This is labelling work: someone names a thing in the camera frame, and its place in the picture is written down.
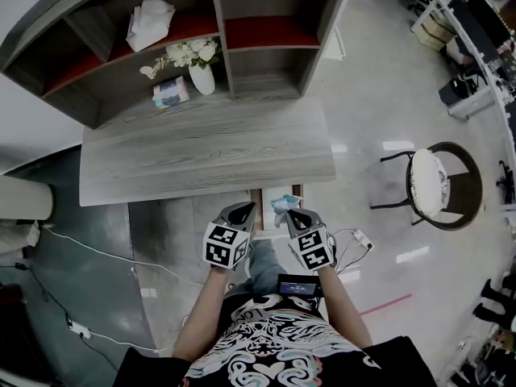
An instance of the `tissue box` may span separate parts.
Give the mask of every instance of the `tissue box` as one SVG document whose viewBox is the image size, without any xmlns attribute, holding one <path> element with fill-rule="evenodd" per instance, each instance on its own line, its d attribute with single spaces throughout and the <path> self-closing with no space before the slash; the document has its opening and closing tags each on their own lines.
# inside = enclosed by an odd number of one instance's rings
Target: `tissue box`
<svg viewBox="0 0 516 387">
<path fill-rule="evenodd" d="M 170 81 L 164 81 L 154 86 L 154 96 L 152 100 L 159 109 L 167 109 L 170 106 L 175 106 L 190 100 L 183 76 L 179 76 Z"/>
</svg>

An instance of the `electrical outlet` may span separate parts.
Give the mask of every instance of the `electrical outlet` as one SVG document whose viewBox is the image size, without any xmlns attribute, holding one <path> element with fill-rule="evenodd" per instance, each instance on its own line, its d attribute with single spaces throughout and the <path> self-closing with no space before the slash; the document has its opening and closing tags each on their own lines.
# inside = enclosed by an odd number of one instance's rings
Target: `electrical outlet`
<svg viewBox="0 0 516 387">
<path fill-rule="evenodd" d="M 372 251 L 374 245 L 368 239 L 368 237 L 365 236 L 365 233 L 363 233 L 360 229 L 355 229 L 353 230 L 353 235 L 355 236 L 355 239 L 359 241 L 362 244 L 362 246 L 364 246 L 365 249 Z"/>
<path fill-rule="evenodd" d="M 76 334 L 82 334 L 85 339 L 91 338 L 91 333 L 89 332 L 89 328 L 85 327 L 78 322 L 72 321 L 71 319 L 68 320 L 68 328 L 72 330 Z"/>
</svg>

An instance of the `tiled floor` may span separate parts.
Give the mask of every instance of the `tiled floor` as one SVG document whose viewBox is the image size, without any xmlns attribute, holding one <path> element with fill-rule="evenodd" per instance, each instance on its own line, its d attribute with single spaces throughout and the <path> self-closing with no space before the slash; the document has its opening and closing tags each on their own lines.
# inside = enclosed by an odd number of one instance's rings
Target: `tiled floor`
<svg viewBox="0 0 516 387">
<path fill-rule="evenodd" d="M 437 90 L 448 72 L 438 53 L 410 32 L 414 15 L 407 5 L 404 0 L 350 0 L 339 23 L 347 58 L 325 60 L 310 88 L 325 110 L 337 179 L 307 185 L 305 207 L 318 211 L 329 231 L 358 227 L 374 242 L 373 252 L 343 275 L 347 290 L 360 311 L 404 298 L 364 316 L 372 337 L 379 343 L 410 336 L 439 377 L 453 365 L 459 341 L 468 336 L 471 344 L 487 334 L 489 325 L 471 311 L 485 280 L 500 277 L 508 266 L 513 244 L 496 211 L 497 162 L 505 158 L 496 117 L 488 110 L 462 123 L 447 115 Z M 372 202 L 406 197 L 406 160 L 379 162 L 395 153 L 390 143 L 424 148 L 445 140 L 465 147 L 481 169 L 484 201 L 471 226 L 457 232 L 427 223 L 412 227 L 407 207 L 369 209 Z M 140 223 L 140 236 L 148 237 L 139 248 L 133 237 L 137 259 L 157 260 L 201 282 L 207 270 L 199 254 L 206 224 L 224 206 L 247 199 L 246 193 L 227 193 L 130 206 L 131 228 Z M 146 225 L 141 214 L 148 214 Z M 340 251 L 350 238 L 338 236 Z M 352 245 L 344 263 L 362 254 Z M 277 240 L 275 247 L 285 269 L 302 273 L 285 241 Z M 416 258 L 397 258 L 419 248 L 424 249 Z M 153 337 L 158 347 L 171 346 L 200 287 L 145 267 L 138 273 L 140 286 L 157 288 L 157 298 L 144 298 Z M 238 274 L 234 281 L 243 280 Z"/>
</svg>

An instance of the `graphic t-shirt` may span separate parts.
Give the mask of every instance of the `graphic t-shirt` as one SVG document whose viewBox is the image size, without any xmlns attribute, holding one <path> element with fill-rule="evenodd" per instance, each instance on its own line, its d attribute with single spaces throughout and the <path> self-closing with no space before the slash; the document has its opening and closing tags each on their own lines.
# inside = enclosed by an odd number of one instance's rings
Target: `graphic t-shirt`
<svg viewBox="0 0 516 387">
<path fill-rule="evenodd" d="M 232 314 L 211 351 L 191 365 L 184 386 L 318 386 L 343 376 L 341 360 L 353 367 L 353 377 L 380 380 L 380 366 L 313 315 L 309 303 L 276 294 L 261 301 L 250 300 Z"/>
<path fill-rule="evenodd" d="M 144 385 L 151 385 L 151 377 L 152 385 L 184 387 L 364 386 L 387 385 L 391 379 L 396 386 L 405 385 L 403 377 L 393 371 L 392 357 L 385 358 L 386 351 L 371 350 L 375 354 L 370 356 L 360 350 L 300 298 L 277 294 L 251 298 L 230 314 L 223 308 L 224 313 L 223 327 L 225 322 L 229 327 L 201 359 L 192 364 L 173 358 L 152 359 L 130 349 L 114 387 L 137 385 L 139 377 Z M 398 341 L 389 352 L 407 349 L 406 345 L 405 340 Z M 414 351 L 412 369 L 420 370 L 413 385 L 434 386 L 428 368 Z"/>
</svg>

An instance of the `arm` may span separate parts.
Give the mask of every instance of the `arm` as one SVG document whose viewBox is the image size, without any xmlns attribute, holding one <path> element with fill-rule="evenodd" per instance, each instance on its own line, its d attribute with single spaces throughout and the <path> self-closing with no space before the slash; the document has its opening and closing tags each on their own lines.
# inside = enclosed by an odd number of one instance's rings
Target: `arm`
<svg viewBox="0 0 516 387">
<path fill-rule="evenodd" d="M 210 275 L 174 345 L 172 357 L 193 363 L 214 344 L 228 277 L 228 269 L 215 267 L 210 270 Z"/>
<path fill-rule="evenodd" d="M 368 328 L 358 314 L 349 295 L 347 295 L 335 270 L 326 266 L 317 272 L 324 292 L 324 302 L 326 303 L 331 326 L 358 348 L 372 346 Z"/>
</svg>

